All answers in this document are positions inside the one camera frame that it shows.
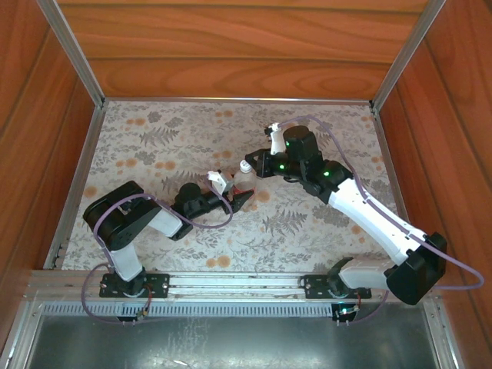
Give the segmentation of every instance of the floral tablecloth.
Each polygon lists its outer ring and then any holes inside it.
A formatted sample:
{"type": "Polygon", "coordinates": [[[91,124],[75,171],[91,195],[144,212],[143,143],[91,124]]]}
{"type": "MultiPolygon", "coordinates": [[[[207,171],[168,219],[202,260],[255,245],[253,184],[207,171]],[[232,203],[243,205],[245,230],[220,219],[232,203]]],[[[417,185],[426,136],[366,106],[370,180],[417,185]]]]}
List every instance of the floral tablecloth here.
{"type": "MultiPolygon", "coordinates": [[[[173,202],[181,185],[208,170],[234,173],[244,155],[269,144],[263,129],[313,114],[338,137],[366,187],[395,210],[387,172],[367,106],[271,105],[190,102],[109,104],[64,269],[90,269],[104,255],[81,216],[94,200],[126,181],[173,202]]],[[[314,122],[324,157],[341,161],[329,136],[314,122]]],[[[217,210],[197,221],[217,224],[217,210]]],[[[342,213],[281,178],[258,180],[254,205],[216,230],[194,229],[174,242],[147,227],[135,239],[142,264],[160,271],[326,271],[344,256],[386,258],[382,248],[342,213]]]]}

